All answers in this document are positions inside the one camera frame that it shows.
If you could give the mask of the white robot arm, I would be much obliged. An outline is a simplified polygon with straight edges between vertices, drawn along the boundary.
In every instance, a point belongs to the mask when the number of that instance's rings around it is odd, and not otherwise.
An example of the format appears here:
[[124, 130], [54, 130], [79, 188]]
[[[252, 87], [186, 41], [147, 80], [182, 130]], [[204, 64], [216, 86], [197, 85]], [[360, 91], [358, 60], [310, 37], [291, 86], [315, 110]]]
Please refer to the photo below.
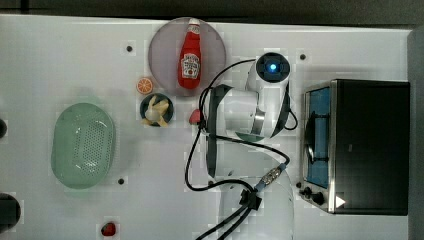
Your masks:
[[196, 240], [293, 240], [290, 158], [258, 141], [286, 129], [290, 64], [279, 53], [251, 61], [245, 88], [219, 84], [203, 96], [207, 173], [221, 191], [219, 222]]

